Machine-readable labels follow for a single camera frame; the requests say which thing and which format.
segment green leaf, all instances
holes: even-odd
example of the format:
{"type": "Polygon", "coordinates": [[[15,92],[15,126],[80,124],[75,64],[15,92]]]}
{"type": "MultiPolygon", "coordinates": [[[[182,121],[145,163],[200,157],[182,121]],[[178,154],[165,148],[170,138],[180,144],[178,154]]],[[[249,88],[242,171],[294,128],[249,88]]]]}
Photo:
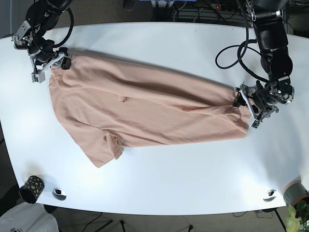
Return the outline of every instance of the green leaf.
{"type": "Polygon", "coordinates": [[[288,211],[290,213],[290,217],[294,218],[296,216],[296,210],[293,206],[289,205],[288,206],[288,211]]]}
{"type": "Polygon", "coordinates": [[[304,200],[301,200],[299,202],[296,203],[296,210],[299,213],[302,213],[304,211],[304,209],[307,208],[307,203],[304,200]]]}

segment black patterned cup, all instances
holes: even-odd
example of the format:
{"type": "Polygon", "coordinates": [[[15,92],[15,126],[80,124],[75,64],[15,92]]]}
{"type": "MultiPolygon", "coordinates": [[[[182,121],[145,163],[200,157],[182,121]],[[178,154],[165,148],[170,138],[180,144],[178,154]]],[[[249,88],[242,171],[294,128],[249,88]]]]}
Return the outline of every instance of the black patterned cup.
{"type": "Polygon", "coordinates": [[[44,183],[35,175],[29,177],[25,184],[20,188],[19,194],[25,202],[34,204],[43,192],[44,183]]]}

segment wire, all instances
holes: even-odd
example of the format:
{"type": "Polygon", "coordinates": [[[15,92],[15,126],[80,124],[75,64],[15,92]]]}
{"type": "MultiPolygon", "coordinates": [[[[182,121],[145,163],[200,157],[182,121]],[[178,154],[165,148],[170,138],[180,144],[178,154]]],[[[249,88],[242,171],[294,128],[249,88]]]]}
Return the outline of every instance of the wire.
{"type": "MultiPolygon", "coordinates": [[[[240,45],[235,45],[235,47],[239,47],[238,50],[237,50],[237,57],[238,57],[238,58],[240,57],[241,50],[242,50],[242,48],[244,47],[244,45],[245,45],[246,42],[247,42],[247,41],[244,41],[244,42],[242,42],[240,45]]],[[[254,43],[256,44],[257,41],[256,41],[256,40],[248,40],[248,44],[254,44],[254,43]]],[[[259,54],[259,55],[261,56],[261,58],[264,59],[264,61],[266,62],[266,64],[268,64],[267,60],[262,56],[261,53],[259,53],[258,51],[254,50],[253,48],[250,48],[250,47],[248,47],[248,49],[253,50],[253,51],[256,52],[257,54],[259,54]]],[[[249,73],[251,76],[253,76],[255,79],[257,79],[257,80],[259,80],[259,81],[263,81],[263,82],[265,82],[265,83],[268,83],[268,82],[269,82],[269,81],[266,80],[265,78],[262,78],[262,77],[256,75],[253,71],[251,71],[251,70],[242,62],[242,60],[240,60],[239,63],[240,63],[240,65],[242,66],[242,68],[243,68],[247,73],[249,73]]]]}
{"type": "Polygon", "coordinates": [[[235,11],[232,16],[230,16],[229,18],[226,18],[225,20],[229,20],[230,18],[232,18],[235,14],[237,13],[237,11],[235,11]]]}
{"type": "Polygon", "coordinates": [[[13,34],[7,34],[7,35],[3,36],[2,38],[11,37],[13,35],[14,35],[14,33],[13,34]]]}
{"type": "Polygon", "coordinates": [[[287,22],[285,22],[285,21],[283,21],[285,24],[287,24],[287,25],[290,25],[291,26],[291,28],[293,29],[293,30],[295,30],[294,28],[293,28],[293,26],[290,24],[290,23],[287,23],[287,22]]]}
{"type": "MultiPolygon", "coordinates": [[[[102,216],[102,213],[100,213],[100,215],[99,215],[98,217],[96,217],[95,219],[93,219],[91,222],[97,220],[100,216],[102,216]]],[[[91,222],[89,222],[89,223],[85,226],[85,228],[82,230],[82,232],[85,231],[85,229],[87,228],[87,226],[89,226],[89,224],[90,224],[91,222]]]]}
{"type": "Polygon", "coordinates": [[[242,215],[240,215],[240,216],[235,216],[235,214],[234,214],[234,213],[232,213],[232,214],[233,214],[233,216],[234,216],[234,217],[236,217],[236,218],[240,218],[240,217],[244,216],[246,213],[248,213],[248,211],[244,212],[244,213],[243,213],[242,215]]]}
{"type": "Polygon", "coordinates": [[[271,217],[259,217],[259,215],[258,214],[260,214],[260,213],[262,213],[263,211],[262,210],[255,210],[255,215],[256,215],[256,217],[257,218],[267,218],[267,219],[272,219],[274,216],[273,216],[273,214],[272,214],[272,212],[271,212],[271,217]]]}
{"type": "MultiPolygon", "coordinates": [[[[243,7],[241,5],[241,3],[239,2],[239,0],[236,0],[237,4],[238,4],[238,7],[240,8],[240,11],[241,13],[245,16],[245,11],[243,10],[243,7]]],[[[244,20],[245,20],[245,25],[246,25],[246,42],[245,42],[245,46],[244,46],[244,49],[243,49],[243,52],[242,54],[240,55],[240,57],[238,57],[238,59],[231,65],[229,66],[220,66],[218,64],[218,57],[219,55],[224,52],[225,50],[227,50],[228,48],[224,48],[223,50],[221,50],[218,55],[216,56],[216,59],[215,59],[215,63],[216,65],[218,66],[218,68],[220,69],[229,69],[229,68],[232,68],[233,66],[235,66],[237,63],[239,63],[241,61],[241,59],[243,58],[243,56],[245,55],[246,51],[247,51],[247,48],[248,48],[248,42],[249,42],[249,24],[248,24],[248,20],[247,20],[247,17],[245,16],[244,17],[244,20]]]]}
{"type": "Polygon", "coordinates": [[[307,3],[309,3],[309,1],[307,1],[307,2],[303,2],[303,1],[292,1],[292,2],[296,2],[296,3],[298,3],[298,4],[307,4],[307,3]]]}
{"type": "Polygon", "coordinates": [[[204,9],[204,8],[202,7],[201,9],[198,10],[198,14],[195,16],[195,18],[194,18],[194,20],[193,20],[194,23],[195,23],[197,17],[199,16],[199,13],[201,13],[203,9],[204,9]]]}
{"type": "Polygon", "coordinates": [[[73,26],[74,26],[74,17],[73,17],[73,13],[70,9],[70,7],[67,9],[69,15],[70,15],[70,20],[71,20],[71,24],[70,24],[70,28],[68,31],[68,34],[66,35],[66,37],[58,44],[55,44],[53,46],[53,48],[57,48],[57,47],[61,47],[62,45],[64,45],[64,43],[69,39],[69,37],[71,36],[72,30],[73,30],[73,26]]]}
{"type": "Polygon", "coordinates": [[[184,2],[184,5],[181,7],[181,8],[179,8],[179,9],[177,9],[176,7],[176,12],[174,13],[174,17],[173,17],[173,21],[175,22],[175,16],[176,16],[176,14],[177,14],[177,17],[178,17],[178,14],[179,14],[179,12],[183,9],[183,7],[185,7],[186,6],[186,4],[187,4],[187,2],[185,1],[184,2]]]}
{"type": "Polygon", "coordinates": [[[47,54],[45,53],[38,45],[37,43],[35,42],[35,28],[34,28],[34,21],[35,21],[35,0],[33,0],[33,15],[32,15],[33,19],[32,19],[32,38],[33,38],[33,42],[34,44],[36,45],[36,47],[45,55],[47,55],[49,58],[55,58],[56,56],[55,55],[50,55],[50,54],[47,54]]]}
{"type": "Polygon", "coordinates": [[[293,13],[293,12],[301,11],[301,10],[308,8],[308,7],[309,7],[309,5],[303,5],[303,6],[298,5],[298,6],[288,7],[283,11],[288,12],[288,13],[293,13]]]}

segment floor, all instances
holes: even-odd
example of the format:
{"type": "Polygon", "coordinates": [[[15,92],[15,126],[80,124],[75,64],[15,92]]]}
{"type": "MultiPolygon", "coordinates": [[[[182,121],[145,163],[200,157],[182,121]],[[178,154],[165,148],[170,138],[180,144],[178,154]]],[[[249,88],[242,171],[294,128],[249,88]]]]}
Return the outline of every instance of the floor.
{"type": "MultiPolygon", "coordinates": [[[[24,15],[32,0],[23,0],[19,5],[20,18],[24,15]]],[[[74,0],[71,5],[75,25],[150,21],[153,17],[150,2],[137,2],[132,12],[122,10],[122,0],[74,0]]],[[[307,17],[301,16],[301,21],[307,24],[307,17]]],[[[301,22],[294,17],[289,21],[295,28],[303,28],[301,22]]],[[[70,18],[63,14],[57,27],[69,26],[70,18]]],[[[0,198],[14,184],[16,179],[5,143],[0,145],[0,198]]],[[[286,207],[278,209],[282,220],[287,217],[286,207]]],[[[103,229],[107,232],[121,232],[120,220],[125,221],[127,232],[187,232],[193,225],[192,232],[281,232],[284,231],[275,213],[247,212],[220,215],[198,216],[139,216],[103,213],[91,223],[85,232],[94,232],[112,219],[113,223],[103,229]]],[[[88,222],[99,216],[98,212],[58,208],[53,215],[63,232],[82,232],[88,222]]]]}

